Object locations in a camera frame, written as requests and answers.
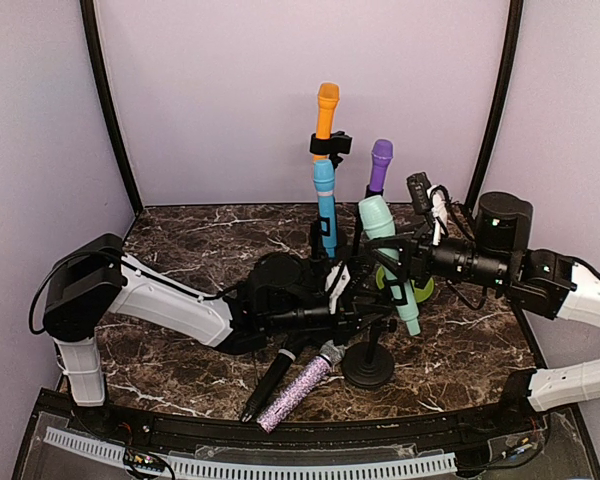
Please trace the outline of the black round-base stand purple mic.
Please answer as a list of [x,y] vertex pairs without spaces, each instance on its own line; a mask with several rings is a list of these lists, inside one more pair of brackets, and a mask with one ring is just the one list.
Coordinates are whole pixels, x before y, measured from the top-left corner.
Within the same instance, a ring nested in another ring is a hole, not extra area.
[[[375,191],[371,188],[371,185],[366,186],[364,198],[370,198],[373,196],[383,196],[384,190]],[[355,226],[354,226],[354,236],[352,242],[352,253],[354,256],[357,256],[359,253],[359,247],[361,242],[361,236],[363,232],[363,224],[360,216],[359,208],[356,208],[355,212]]]

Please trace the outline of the black round-base stand mint mic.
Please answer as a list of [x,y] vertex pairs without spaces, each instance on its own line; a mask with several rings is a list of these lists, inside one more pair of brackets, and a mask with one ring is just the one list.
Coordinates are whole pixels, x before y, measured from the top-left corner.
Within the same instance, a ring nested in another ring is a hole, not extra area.
[[355,343],[346,350],[341,370],[348,383],[361,389],[373,390],[389,382],[394,373],[394,357],[379,343],[386,330],[386,323],[376,320],[370,326],[368,339]]

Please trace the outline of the black handheld microphone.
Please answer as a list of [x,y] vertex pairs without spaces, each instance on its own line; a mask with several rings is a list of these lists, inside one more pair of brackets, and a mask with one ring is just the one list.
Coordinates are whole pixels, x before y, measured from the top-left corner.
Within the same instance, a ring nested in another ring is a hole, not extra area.
[[278,350],[275,359],[247,399],[239,416],[241,423],[249,423],[263,410],[296,358],[297,353],[290,348],[281,347]]

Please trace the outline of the blue microphone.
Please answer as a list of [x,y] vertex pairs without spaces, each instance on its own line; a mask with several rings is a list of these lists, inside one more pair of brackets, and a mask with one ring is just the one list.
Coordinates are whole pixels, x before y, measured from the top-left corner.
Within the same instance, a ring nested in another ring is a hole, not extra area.
[[313,182],[319,210],[319,232],[322,246],[329,258],[336,256],[337,226],[335,210],[335,170],[329,159],[314,163]]

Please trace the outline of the glitter purple silver-head microphone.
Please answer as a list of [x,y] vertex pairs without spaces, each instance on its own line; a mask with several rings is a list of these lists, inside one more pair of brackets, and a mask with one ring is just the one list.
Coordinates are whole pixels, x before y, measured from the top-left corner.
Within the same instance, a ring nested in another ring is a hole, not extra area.
[[278,397],[257,417],[257,425],[267,434],[285,420],[300,403],[315,389],[333,368],[340,363],[346,353],[344,345],[336,345],[327,341],[294,378],[294,380],[278,395]]

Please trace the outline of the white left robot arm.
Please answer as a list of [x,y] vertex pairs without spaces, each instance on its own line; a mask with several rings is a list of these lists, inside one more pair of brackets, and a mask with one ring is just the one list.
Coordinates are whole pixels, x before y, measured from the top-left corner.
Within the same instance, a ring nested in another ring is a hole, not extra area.
[[121,415],[106,402],[95,338],[105,313],[150,322],[229,355],[258,351],[285,335],[246,402],[255,415],[306,346],[344,345],[390,316],[386,296],[364,286],[373,270],[361,256],[274,252],[260,257],[245,279],[208,294],[151,270],[124,252],[120,237],[103,234],[56,262],[36,295],[46,299],[41,330],[57,346],[83,421],[111,436]]

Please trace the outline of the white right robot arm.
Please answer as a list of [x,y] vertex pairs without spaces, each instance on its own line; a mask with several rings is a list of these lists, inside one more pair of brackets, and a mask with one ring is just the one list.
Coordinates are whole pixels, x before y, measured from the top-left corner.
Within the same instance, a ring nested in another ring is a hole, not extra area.
[[[358,204],[367,250],[384,268],[387,285],[432,276],[449,284],[466,282],[547,319],[577,321],[600,329],[600,273],[582,259],[528,241],[532,205],[506,192],[487,192],[478,202],[473,240],[435,239],[433,234],[398,235],[380,196]],[[563,368],[512,374],[502,403],[490,413],[501,434],[514,432],[529,416],[571,403],[600,398],[600,358]]]

